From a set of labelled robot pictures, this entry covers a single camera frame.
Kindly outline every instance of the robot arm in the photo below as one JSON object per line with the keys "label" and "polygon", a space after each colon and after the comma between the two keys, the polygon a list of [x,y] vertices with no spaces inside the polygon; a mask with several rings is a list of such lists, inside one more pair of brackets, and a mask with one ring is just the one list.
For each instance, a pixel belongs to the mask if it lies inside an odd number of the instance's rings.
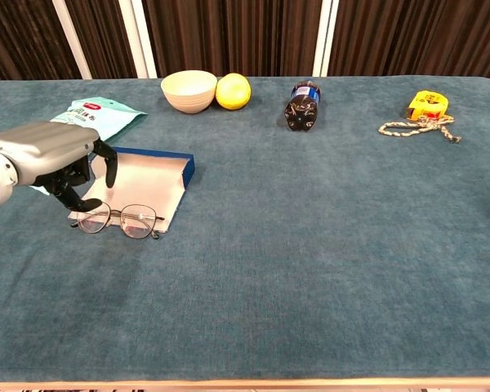
{"label": "robot arm", "polygon": [[116,151],[91,128],[61,122],[36,122],[0,132],[0,204],[17,185],[43,186],[71,211],[87,212],[101,205],[81,200],[73,187],[91,179],[87,155],[104,157],[105,183],[114,185]]}

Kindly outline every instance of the table edge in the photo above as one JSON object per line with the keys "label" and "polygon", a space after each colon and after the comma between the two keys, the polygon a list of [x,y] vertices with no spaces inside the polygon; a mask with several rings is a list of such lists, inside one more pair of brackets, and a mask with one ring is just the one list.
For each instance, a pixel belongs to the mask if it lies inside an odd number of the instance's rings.
{"label": "table edge", "polygon": [[40,381],[0,382],[0,390],[103,390],[103,389],[320,389],[340,387],[387,388],[490,388],[490,377],[355,378],[302,380],[210,381]]}

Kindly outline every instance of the bottle label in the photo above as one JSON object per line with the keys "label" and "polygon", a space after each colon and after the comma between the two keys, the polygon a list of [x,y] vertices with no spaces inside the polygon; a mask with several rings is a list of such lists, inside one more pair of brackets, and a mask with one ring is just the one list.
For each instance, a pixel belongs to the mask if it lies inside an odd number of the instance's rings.
{"label": "bottle label", "polygon": [[318,91],[312,87],[305,86],[295,89],[295,91],[292,93],[291,99],[295,96],[309,96],[311,99],[316,101],[316,104],[319,103]]}

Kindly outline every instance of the white pole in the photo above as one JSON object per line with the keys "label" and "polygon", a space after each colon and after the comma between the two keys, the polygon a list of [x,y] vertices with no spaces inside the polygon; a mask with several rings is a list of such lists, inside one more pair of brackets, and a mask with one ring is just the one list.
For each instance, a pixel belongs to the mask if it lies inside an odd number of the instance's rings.
{"label": "white pole", "polygon": [[144,53],[145,65],[147,66],[147,74],[149,78],[157,78],[156,64],[154,63],[153,48],[150,45],[149,31],[147,30],[147,22],[145,20],[144,6],[141,0],[132,0],[132,10],[136,18],[138,26],[138,34],[140,35],[140,44]]}
{"label": "white pole", "polygon": [[321,75],[321,64],[323,62],[323,54],[325,53],[325,43],[327,42],[328,20],[330,19],[331,8],[332,0],[321,1],[318,38],[316,39],[316,51],[314,53],[314,67],[312,68],[312,76]]}
{"label": "white pole", "polygon": [[60,20],[60,24],[64,29],[65,37],[67,38],[67,42],[71,47],[71,52],[73,52],[74,60],[76,61],[82,78],[92,79],[89,65],[87,64],[87,60],[83,54],[82,45],[80,45],[80,40],[78,39],[78,35],[74,29],[73,20],[71,19],[67,6],[65,5],[65,0],[52,0],[52,4],[56,10],[56,14],[58,14],[58,19]]}
{"label": "white pole", "polygon": [[131,0],[119,0],[120,11],[122,12],[123,24],[127,31],[129,39],[129,47],[131,48],[132,59],[136,67],[136,76],[138,78],[147,78],[147,66],[145,65],[144,52],[141,48],[140,35],[138,34],[138,26],[136,18],[132,10]]}
{"label": "white pole", "polygon": [[330,53],[332,51],[332,41],[334,40],[334,30],[336,29],[337,8],[340,0],[334,0],[328,22],[327,43],[325,44],[325,52],[323,53],[323,62],[321,64],[321,76],[328,75],[328,63],[330,62]]}
{"label": "white pole", "polygon": [[327,76],[339,2],[340,0],[323,0],[321,2],[312,76]]}

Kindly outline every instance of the glasses frame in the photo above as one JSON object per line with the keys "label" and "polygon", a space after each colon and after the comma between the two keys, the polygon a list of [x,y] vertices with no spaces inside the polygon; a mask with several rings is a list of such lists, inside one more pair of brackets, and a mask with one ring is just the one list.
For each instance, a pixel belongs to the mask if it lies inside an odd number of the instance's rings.
{"label": "glasses frame", "polygon": [[[160,238],[160,234],[157,230],[154,229],[154,226],[156,225],[156,221],[164,221],[165,218],[163,218],[162,216],[158,216],[158,214],[156,213],[156,211],[152,208],[152,207],[149,207],[149,206],[145,206],[144,204],[127,204],[124,208],[122,208],[122,210],[114,210],[111,208],[111,206],[109,204],[107,204],[106,202],[102,202],[102,205],[105,205],[107,206],[107,208],[109,209],[109,213],[107,215],[107,219],[105,220],[105,222],[103,223],[103,225],[96,231],[85,231],[84,229],[82,229],[82,227],[80,226],[80,220],[78,219],[78,213],[77,212],[77,218],[76,218],[76,221],[71,223],[70,226],[73,227],[73,228],[76,228],[78,227],[83,233],[85,234],[98,234],[101,230],[103,230],[105,227],[107,226],[111,226],[111,218],[112,217],[117,217],[117,218],[120,218],[120,230],[129,238],[132,238],[132,239],[144,239],[144,238],[147,238],[149,236],[151,236],[153,239],[159,239]],[[134,207],[134,206],[138,206],[138,207],[145,207],[145,208],[148,208],[150,209],[153,213],[154,213],[154,225],[153,227],[149,227],[149,225],[147,224],[147,222],[145,222],[144,220],[141,220],[141,219],[138,219],[136,218],[136,216],[134,214],[123,214],[123,211],[128,208],[128,207]],[[103,215],[103,212],[97,212],[96,214],[91,214],[89,216],[95,216],[95,215]],[[133,219],[143,223],[145,226],[147,226],[147,228],[149,229],[149,232],[147,233],[147,235],[145,235],[144,237],[140,237],[140,238],[134,238],[134,237],[131,237],[129,234],[127,234],[125,232],[125,230],[123,229],[122,227],[122,222],[121,222],[121,219],[122,219],[122,215],[129,215],[131,216]]]}

